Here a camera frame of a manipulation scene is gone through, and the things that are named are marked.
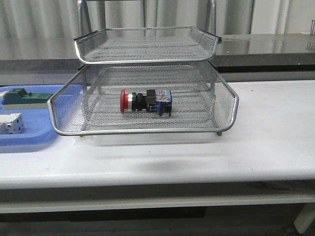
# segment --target metal mesh desk organizer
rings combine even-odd
[[[103,29],[75,39],[85,65],[48,101],[61,135],[221,132],[238,95],[208,62],[218,38],[194,27]],[[171,113],[121,112],[122,89],[171,91]]]

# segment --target white terminal block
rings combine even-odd
[[[0,115],[0,134],[19,134],[24,129],[21,113]]]
[[[8,92],[8,91],[0,92],[0,99],[3,99],[3,98],[4,98],[4,95],[5,95],[7,92]]]

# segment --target dark countertop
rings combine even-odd
[[[223,35],[212,63],[217,67],[315,65],[315,36]],[[80,62],[71,38],[0,40],[0,71],[74,70]]]

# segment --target white wall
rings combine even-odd
[[[105,27],[197,26],[207,0],[89,2],[94,30]],[[299,33],[315,20],[315,0],[217,0],[217,34]],[[77,37],[77,0],[0,0],[0,37]]]

